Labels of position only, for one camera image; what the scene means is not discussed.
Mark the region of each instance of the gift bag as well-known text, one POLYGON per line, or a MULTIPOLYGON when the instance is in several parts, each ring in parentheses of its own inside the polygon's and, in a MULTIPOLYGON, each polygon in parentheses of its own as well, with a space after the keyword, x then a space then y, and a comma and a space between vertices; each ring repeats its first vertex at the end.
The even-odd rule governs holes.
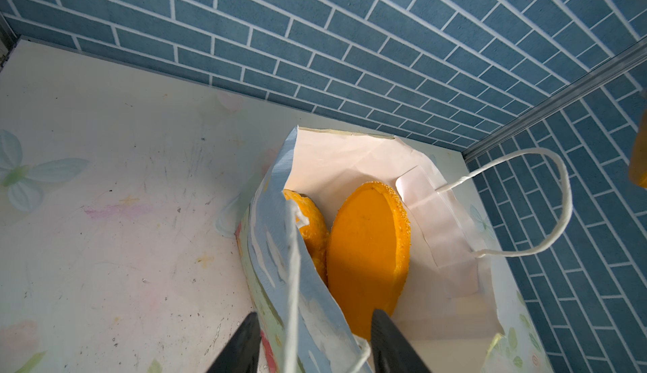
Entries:
POLYGON ((572 203, 559 156, 545 149, 522 150, 447 185, 427 156, 396 137, 298 127, 288 135, 236 232, 269 370, 371 371, 367 341, 351 333, 299 234, 308 220, 283 195, 289 189, 308 196, 330 229, 344 200, 370 181, 396 189, 411 224, 409 273, 393 322, 434 373, 481 371, 506 334, 497 301, 508 301, 493 287, 487 255, 529 255, 548 248, 561 235, 572 203), (558 164, 562 216, 535 248, 519 253, 488 249, 451 188, 497 163, 530 153, 549 156, 558 164))

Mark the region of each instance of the orange bread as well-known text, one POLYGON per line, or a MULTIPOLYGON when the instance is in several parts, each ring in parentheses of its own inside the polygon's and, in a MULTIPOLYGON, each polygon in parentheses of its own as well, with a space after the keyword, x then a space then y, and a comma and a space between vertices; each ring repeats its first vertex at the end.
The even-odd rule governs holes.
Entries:
POLYGON ((328 278, 326 277, 326 246, 328 245, 329 233, 324 216, 310 198, 287 189, 283 190, 283 195, 286 200, 294 200, 299 205, 303 215, 310 220, 310 225, 301 227, 299 232, 303 237, 303 241, 305 241, 305 247, 308 248, 308 254, 312 258, 312 263, 314 263, 319 277, 324 281, 324 284, 328 285, 328 278))
POLYGON ((374 309, 393 313, 410 244, 406 209, 382 182, 364 183, 339 209, 328 243, 328 288, 355 335, 371 338, 374 309))

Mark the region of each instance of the yellow object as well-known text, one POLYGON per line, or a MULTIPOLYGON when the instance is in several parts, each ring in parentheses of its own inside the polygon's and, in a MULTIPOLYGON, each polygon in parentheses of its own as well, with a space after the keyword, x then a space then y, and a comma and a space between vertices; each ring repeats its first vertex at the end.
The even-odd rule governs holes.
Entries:
POLYGON ((647 188, 647 110, 643 113, 629 161, 629 181, 647 188))
POLYGON ((355 335, 371 338, 374 309, 393 313, 410 245, 406 210, 388 185, 364 183, 339 209, 328 243, 328 288, 355 335))
POLYGON ((324 281, 324 284, 328 285, 328 278, 326 276, 326 246, 328 245, 329 233, 328 228, 326 228, 324 216, 310 198, 287 189, 283 190, 283 195, 286 200, 294 200, 299 205, 299 209, 301 209, 303 215, 310 220, 310 224, 301 227, 299 232, 303 237, 303 241, 305 241, 305 247, 308 248, 308 254, 312 258, 312 263, 314 263, 319 277, 324 281))

